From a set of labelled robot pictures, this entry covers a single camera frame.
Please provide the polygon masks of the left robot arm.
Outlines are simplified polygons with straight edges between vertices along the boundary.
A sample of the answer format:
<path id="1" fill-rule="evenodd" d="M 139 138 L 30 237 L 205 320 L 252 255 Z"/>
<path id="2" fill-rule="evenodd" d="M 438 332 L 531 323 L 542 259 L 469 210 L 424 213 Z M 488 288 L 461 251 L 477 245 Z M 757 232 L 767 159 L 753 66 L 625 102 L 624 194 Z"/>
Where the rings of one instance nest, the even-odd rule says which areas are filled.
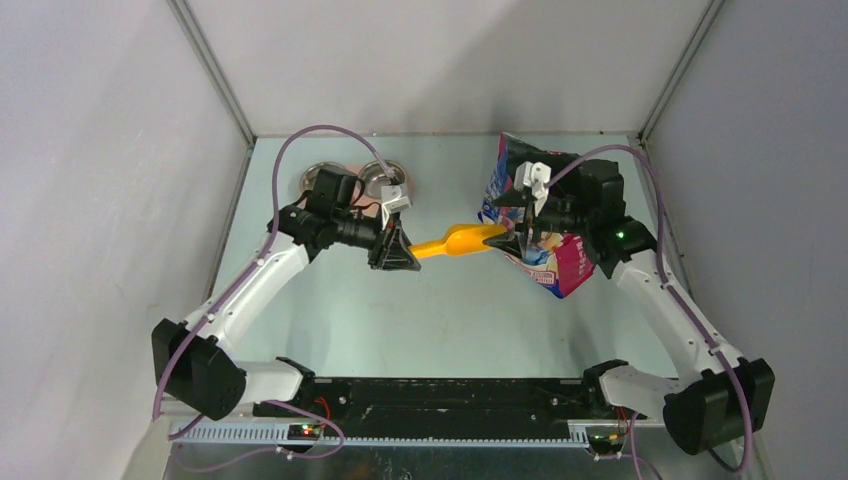
<path id="1" fill-rule="evenodd" d="M 303 381 L 305 368 L 285 359 L 239 363 L 234 350 L 277 293 L 334 244 L 366 251 L 374 270 L 419 270 L 400 219 L 411 205 L 406 184 L 391 180 L 381 186 L 373 216 L 356 203 L 365 187 L 343 168 L 319 169 L 311 189 L 277 211 L 255 256 L 229 286 L 183 320 L 164 318 L 154 327 L 158 395 L 168 394 L 210 420 L 268 400 L 292 416 L 312 411 L 316 390 Z"/>

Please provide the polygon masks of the yellow plastic scoop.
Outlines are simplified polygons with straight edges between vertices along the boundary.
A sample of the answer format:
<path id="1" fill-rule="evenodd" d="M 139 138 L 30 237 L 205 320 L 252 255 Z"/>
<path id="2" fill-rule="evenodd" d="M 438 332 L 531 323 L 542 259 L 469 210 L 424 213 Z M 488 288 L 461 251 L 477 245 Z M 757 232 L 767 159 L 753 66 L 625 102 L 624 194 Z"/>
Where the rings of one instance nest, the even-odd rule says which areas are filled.
<path id="1" fill-rule="evenodd" d="M 457 224 L 436 240 L 411 245 L 409 251 L 418 260 L 437 256 L 467 256 L 490 250 L 485 241 L 507 232 L 501 225 Z"/>

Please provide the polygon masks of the pink double pet bowl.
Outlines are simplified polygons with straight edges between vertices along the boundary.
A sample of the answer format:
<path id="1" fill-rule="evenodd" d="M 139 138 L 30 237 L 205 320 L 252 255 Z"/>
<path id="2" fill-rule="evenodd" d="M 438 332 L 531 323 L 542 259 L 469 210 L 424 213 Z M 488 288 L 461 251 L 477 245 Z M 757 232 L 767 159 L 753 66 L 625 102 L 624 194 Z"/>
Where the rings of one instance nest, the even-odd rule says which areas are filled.
<path id="1" fill-rule="evenodd" d="M 371 202 L 378 201 L 381 188 L 392 183 L 405 183 L 408 189 L 412 190 L 412 177 L 404 166 L 394 160 L 386 160 L 386 164 L 393 170 L 394 176 L 392 178 L 384 172 L 377 161 L 358 165 L 343 165 L 333 161 L 319 162 L 303 171 L 299 179 L 299 191 L 303 193 L 306 190 L 311 190 L 318 171 L 323 167 L 344 169 L 361 179 L 364 183 L 364 193 L 359 195 L 360 186 L 355 189 L 354 197 L 357 199 L 355 205 L 368 205 Z"/>

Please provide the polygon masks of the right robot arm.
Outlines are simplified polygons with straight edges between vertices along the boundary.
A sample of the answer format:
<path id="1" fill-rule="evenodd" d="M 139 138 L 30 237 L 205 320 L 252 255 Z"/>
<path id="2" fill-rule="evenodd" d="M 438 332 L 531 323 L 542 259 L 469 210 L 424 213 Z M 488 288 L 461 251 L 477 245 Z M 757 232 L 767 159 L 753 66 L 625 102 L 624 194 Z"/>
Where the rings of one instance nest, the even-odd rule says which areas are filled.
<path id="1" fill-rule="evenodd" d="M 573 234 L 589 262 L 639 308 L 675 368 L 673 379 L 610 360 L 584 372 L 585 411 L 606 418 L 619 407 L 659 420 L 690 455 L 732 440 L 750 447 L 764 423 L 775 375 L 763 359 L 748 360 L 706 319 L 662 257 L 659 240 L 628 215 L 617 163 L 590 159 L 566 169 L 556 188 L 551 168 L 525 162 L 493 204 L 523 211 L 488 246 L 520 257 L 545 234 Z"/>

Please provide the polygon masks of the colourful cat food bag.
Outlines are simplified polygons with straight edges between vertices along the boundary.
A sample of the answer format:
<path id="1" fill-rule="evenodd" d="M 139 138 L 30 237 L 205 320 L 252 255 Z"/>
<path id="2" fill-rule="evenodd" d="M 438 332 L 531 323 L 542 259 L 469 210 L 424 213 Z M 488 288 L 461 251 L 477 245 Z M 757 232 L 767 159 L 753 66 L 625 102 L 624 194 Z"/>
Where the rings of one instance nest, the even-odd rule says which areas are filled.
<path id="1" fill-rule="evenodd" d="M 553 174 L 562 170 L 575 153 L 549 151 L 538 148 L 514 135 L 503 133 L 499 139 L 498 158 L 493 173 L 483 191 L 483 200 L 477 214 L 483 224 L 513 227 L 523 219 L 519 207 L 497 207 L 494 201 L 506 193 L 514 183 L 516 169 L 523 163 L 541 162 Z M 529 245 L 521 258 L 509 255 L 507 259 L 527 276 L 554 296 L 563 299 L 588 280 L 594 265 L 587 259 L 582 239 L 575 234 L 543 233 Z"/>

